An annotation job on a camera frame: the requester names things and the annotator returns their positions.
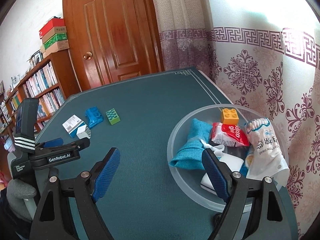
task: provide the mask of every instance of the yellow lego brick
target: yellow lego brick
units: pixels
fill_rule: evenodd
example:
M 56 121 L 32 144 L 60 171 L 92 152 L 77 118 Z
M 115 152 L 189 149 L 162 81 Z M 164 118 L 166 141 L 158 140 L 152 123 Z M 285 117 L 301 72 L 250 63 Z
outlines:
M 221 113 L 221 122 L 223 124 L 237 125 L 239 118 L 236 109 L 223 109 Z

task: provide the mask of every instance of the green box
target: green box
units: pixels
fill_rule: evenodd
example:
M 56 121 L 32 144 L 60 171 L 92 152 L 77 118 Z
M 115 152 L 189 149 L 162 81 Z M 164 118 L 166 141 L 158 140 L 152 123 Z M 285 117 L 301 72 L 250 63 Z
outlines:
M 111 110 L 107 111 L 106 112 L 107 114 L 107 117 L 109 119 L 109 122 L 111 123 L 111 125 L 117 123 L 117 122 L 120 122 L 120 117 L 119 115 L 117 114 L 117 112 L 115 111 L 114 108 L 112 108 Z
M 53 35 L 45 44 L 44 48 L 47 49 L 49 48 L 52 44 L 54 44 L 57 41 L 63 41 L 67 39 L 67 34 L 66 33 L 57 33 Z

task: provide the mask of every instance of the green lego brick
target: green lego brick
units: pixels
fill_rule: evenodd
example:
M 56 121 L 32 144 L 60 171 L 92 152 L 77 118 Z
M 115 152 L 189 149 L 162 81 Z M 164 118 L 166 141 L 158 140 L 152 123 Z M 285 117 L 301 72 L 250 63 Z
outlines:
M 111 109 L 109 111 L 106 112 L 107 114 L 107 117 L 109 119 L 109 122 L 111 123 L 111 125 L 117 123 L 117 122 L 120 122 L 120 117 L 119 115 L 117 114 L 117 112 L 115 111 L 115 109 Z

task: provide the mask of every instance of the white box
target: white box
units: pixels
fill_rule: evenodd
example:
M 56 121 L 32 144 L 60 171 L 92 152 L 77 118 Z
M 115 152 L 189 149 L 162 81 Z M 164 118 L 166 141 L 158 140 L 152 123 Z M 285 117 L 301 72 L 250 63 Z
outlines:
M 62 126 L 66 129 L 71 138 L 74 138 L 77 135 L 78 129 L 82 126 L 86 126 L 86 124 L 78 116 L 73 115 L 65 121 Z
M 84 137 L 88 137 L 90 139 L 91 131 L 90 131 L 89 127 L 86 124 L 78 127 L 77 136 L 79 139 L 82 139 Z

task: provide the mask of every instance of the metal screw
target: metal screw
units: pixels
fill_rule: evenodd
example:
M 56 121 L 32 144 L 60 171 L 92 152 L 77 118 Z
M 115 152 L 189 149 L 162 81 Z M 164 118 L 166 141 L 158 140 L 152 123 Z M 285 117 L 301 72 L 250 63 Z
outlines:
M 50 179 L 49 179 L 50 182 L 56 182 L 57 181 L 57 177 L 56 176 L 52 176 Z
M 235 177 L 235 178 L 240 178 L 241 177 L 241 174 L 237 171 L 235 171 L 234 173 L 232 173 L 232 175 Z
M 89 175 L 90 175 L 90 173 L 88 171 L 81 172 L 81 177 L 83 177 L 83 178 L 87 178 L 87 177 L 89 177 Z
M 272 179 L 270 177 L 265 177 L 264 180 L 267 182 L 267 183 L 271 183 L 272 182 Z

